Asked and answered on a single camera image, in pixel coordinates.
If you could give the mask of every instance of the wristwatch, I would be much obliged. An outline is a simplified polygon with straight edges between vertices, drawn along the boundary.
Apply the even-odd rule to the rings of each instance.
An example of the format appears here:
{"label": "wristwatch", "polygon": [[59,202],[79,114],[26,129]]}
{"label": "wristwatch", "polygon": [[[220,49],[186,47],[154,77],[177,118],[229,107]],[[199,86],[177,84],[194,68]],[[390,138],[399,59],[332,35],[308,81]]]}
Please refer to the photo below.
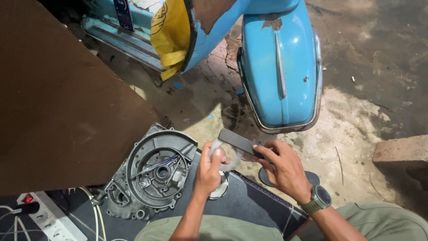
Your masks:
{"label": "wristwatch", "polygon": [[298,203],[301,209],[307,214],[313,214],[318,210],[331,206],[331,197],[325,188],[320,185],[311,187],[311,201],[306,204]]}

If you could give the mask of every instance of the hand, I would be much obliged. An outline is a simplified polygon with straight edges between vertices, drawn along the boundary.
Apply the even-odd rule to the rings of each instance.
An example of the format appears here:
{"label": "hand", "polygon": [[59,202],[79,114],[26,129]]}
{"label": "hand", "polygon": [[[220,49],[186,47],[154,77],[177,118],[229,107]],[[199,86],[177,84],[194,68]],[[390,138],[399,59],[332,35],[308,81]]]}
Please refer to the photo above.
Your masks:
{"label": "hand", "polygon": [[201,160],[198,165],[198,170],[196,173],[196,183],[195,183],[195,194],[200,194],[203,198],[208,198],[212,192],[214,192],[218,185],[220,185],[221,176],[219,171],[221,163],[227,163],[227,159],[224,156],[224,150],[222,148],[217,148],[214,152],[212,161],[208,156],[208,152],[212,146],[213,142],[207,142],[204,144],[202,149]]}
{"label": "hand", "polygon": [[306,178],[300,158],[287,142],[275,139],[268,141],[265,146],[254,145],[253,149],[265,157],[266,160],[257,161],[266,170],[270,183],[298,203],[306,204],[311,201],[312,185]]}

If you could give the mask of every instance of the blue paint chip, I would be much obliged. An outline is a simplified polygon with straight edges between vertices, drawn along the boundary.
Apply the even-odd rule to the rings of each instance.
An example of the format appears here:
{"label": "blue paint chip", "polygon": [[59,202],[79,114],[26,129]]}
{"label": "blue paint chip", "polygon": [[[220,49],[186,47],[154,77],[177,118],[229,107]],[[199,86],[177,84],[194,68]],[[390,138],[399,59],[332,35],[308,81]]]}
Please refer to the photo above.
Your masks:
{"label": "blue paint chip", "polygon": [[236,93],[237,95],[240,95],[240,94],[242,94],[243,92],[244,92],[244,89],[243,89],[243,88],[241,88],[241,89],[239,89],[239,90],[235,91],[235,93]]}
{"label": "blue paint chip", "polygon": [[182,84],[180,81],[175,82],[175,83],[173,84],[173,86],[174,86],[175,88],[177,88],[178,90],[183,90],[183,89],[184,89],[184,86],[183,86],[183,84]]}

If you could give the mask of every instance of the blue scooter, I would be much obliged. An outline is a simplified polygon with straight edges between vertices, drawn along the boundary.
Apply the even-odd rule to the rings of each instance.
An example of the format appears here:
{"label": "blue scooter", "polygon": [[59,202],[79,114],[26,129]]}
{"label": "blue scooter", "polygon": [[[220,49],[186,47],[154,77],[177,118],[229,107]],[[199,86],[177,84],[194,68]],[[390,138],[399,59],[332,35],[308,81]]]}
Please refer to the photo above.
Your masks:
{"label": "blue scooter", "polygon": [[[118,1],[127,7],[119,10]],[[303,0],[182,1],[190,42],[180,73],[206,58],[243,14],[237,64],[258,128],[279,134],[308,130],[316,123],[322,92],[321,43]],[[150,43],[153,13],[135,0],[86,3],[91,14],[82,26],[89,35],[162,71]]]}

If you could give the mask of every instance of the watch face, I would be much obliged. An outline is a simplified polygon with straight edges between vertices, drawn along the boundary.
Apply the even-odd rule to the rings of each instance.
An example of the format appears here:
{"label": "watch face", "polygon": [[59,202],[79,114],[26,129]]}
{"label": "watch face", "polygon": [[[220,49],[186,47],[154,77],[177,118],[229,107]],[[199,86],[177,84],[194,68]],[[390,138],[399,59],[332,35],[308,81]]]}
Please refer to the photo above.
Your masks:
{"label": "watch face", "polygon": [[323,187],[321,186],[317,186],[315,189],[315,192],[318,196],[318,199],[320,199],[325,205],[330,205],[331,204],[331,197],[328,194],[327,190],[325,190]]}

